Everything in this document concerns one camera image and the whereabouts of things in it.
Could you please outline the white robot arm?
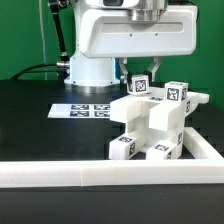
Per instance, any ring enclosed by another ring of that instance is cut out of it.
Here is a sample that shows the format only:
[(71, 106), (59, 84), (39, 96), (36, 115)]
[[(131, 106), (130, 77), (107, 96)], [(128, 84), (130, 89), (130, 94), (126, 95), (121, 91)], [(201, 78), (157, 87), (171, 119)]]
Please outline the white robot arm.
[(151, 57), (155, 74), (164, 56), (190, 55), (196, 48), (198, 8), (168, 0), (71, 0), (75, 53), (65, 80), (85, 92), (101, 92), (127, 81), (129, 58)]

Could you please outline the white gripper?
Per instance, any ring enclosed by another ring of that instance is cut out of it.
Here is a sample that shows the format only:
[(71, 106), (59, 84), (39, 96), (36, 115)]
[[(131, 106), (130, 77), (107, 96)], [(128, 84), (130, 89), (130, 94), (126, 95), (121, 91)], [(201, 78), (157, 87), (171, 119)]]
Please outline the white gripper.
[(131, 13), (140, 0), (124, 0), (120, 6), (106, 6), (103, 0), (81, 0), (78, 4), (79, 49), (88, 58), (119, 58), (125, 84), (132, 83), (126, 68), (129, 57), (154, 57), (143, 72), (153, 82), (162, 58), (189, 55), (196, 47), (195, 6), (169, 5), (158, 10), (155, 20), (134, 21)]

